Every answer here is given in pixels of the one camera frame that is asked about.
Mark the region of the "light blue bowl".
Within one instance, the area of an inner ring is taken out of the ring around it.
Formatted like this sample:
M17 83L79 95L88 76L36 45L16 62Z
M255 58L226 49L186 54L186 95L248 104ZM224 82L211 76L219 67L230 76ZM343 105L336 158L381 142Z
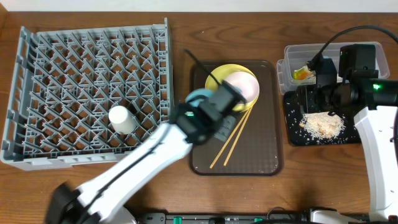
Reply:
M194 91L192 91L186 98L185 102L191 105L192 107L198 107L198 105L204 101L205 99L208 99L213 95L212 90L208 90L205 88L199 88Z

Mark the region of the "green snack wrapper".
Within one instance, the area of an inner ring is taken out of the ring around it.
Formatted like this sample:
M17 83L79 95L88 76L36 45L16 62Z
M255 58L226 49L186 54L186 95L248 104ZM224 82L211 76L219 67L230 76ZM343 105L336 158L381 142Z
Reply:
M313 76L315 76L315 72L311 71L307 65L295 70L292 75L294 80L305 80Z

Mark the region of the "yellow plate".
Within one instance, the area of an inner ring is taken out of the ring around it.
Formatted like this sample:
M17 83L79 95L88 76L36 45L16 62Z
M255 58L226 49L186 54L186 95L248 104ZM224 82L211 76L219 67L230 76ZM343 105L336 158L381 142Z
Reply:
M246 67L244 67L242 65L233 64L233 63L221 65L219 67L216 67L211 72L213 77L208 76L206 78L205 89L215 91L218 88L218 84L217 84L217 82L215 82L215 80L217 80L219 83L221 83L227 76L229 76L231 73L237 72L237 71L248 72L248 73L250 73L250 74L255 76L255 74L252 71L250 71L248 68L246 68ZM243 111L248 110L249 108L253 107L253 105L257 101L258 97L255 99L254 102L252 102L250 104L247 104L247 105L244 105L244 106L239 106L237 104L233 108L233 111L235 111L235 112L243 112Z

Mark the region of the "rice and food scraps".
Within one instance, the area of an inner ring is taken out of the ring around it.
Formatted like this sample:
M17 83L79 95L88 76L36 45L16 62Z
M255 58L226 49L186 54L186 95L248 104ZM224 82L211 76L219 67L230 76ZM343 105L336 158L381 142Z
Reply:
M341 117L329 115L328 112L303 114L303 119L304 122L299 123L300 127L321 139L336 137L343 129Z

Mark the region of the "pink bowl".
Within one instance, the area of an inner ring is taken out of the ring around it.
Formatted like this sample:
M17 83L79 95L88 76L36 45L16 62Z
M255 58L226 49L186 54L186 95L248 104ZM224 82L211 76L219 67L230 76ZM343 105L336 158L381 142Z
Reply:
M259 96L259 82L254 75L248 72L233 72L225 78L225 81L234 86L243 95L245 103L241 101L238 104L239 106L250 104Z

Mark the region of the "white cup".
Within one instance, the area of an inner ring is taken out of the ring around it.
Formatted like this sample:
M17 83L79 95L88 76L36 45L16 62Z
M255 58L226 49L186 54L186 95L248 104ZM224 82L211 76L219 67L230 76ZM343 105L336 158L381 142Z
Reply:
M130 134L135 128L133 114L124 106L114 106L108 113L109 121L118 134Z

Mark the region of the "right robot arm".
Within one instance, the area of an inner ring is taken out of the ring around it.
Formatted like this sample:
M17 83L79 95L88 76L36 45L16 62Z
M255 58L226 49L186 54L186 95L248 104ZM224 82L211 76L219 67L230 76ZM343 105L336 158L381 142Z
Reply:
M397 82L381 78L377 48L351 44L338 63L319 51L307 62L315 83L297 87L302 114L327 112L354 121L364 149L370 223L397 223Z

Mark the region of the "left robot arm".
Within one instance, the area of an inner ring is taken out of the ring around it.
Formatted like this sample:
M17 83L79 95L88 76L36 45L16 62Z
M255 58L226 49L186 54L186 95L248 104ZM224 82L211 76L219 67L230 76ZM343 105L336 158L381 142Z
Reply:
M181 103L137 149L75 190L64 182L53 192L46 223L134 223L124 204L159 172L207 142L238 103L241 90L223 81L197 106Z

